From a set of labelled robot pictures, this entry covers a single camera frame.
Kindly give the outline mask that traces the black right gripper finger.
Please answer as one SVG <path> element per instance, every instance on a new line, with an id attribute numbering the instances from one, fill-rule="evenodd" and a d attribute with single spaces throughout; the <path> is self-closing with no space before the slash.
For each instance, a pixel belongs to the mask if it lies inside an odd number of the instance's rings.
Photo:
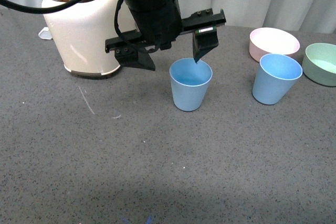
<path id="1" fill-rule="evenodd" d="M 216 27 L 207 27 L 193 33 L 193 58 L 195 63 L 219 45 Z"/>

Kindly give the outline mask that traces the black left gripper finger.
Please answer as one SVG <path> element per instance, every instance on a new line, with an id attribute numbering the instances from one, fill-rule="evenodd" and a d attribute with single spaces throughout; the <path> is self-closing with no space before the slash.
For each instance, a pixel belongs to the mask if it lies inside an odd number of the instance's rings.
<path id="1" fill-rule="evenodd" d="M 147 53 L 129 48 L 121 48 L 115 50 L 114 56 L 122 67 L 155 71 L 155 64 Z"/>

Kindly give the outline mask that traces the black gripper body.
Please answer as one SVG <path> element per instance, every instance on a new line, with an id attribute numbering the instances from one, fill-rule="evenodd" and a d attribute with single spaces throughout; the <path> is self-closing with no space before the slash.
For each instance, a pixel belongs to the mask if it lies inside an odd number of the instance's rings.
<path id="1" fill-rule="evenodd" d="M 138 31 L 120 30 L 118 18 L 122 4 L 127 5 Z M 215 14 L 212 9 L 201 10 L 182 19 L 178 0 L 118 0 L 114 15 L 117 37 L 106 40 L 105 51 L 129 48 L 142 53 L 153 53 L 167 50 L 181 34 L 225 23 L 224 11 Z"/>

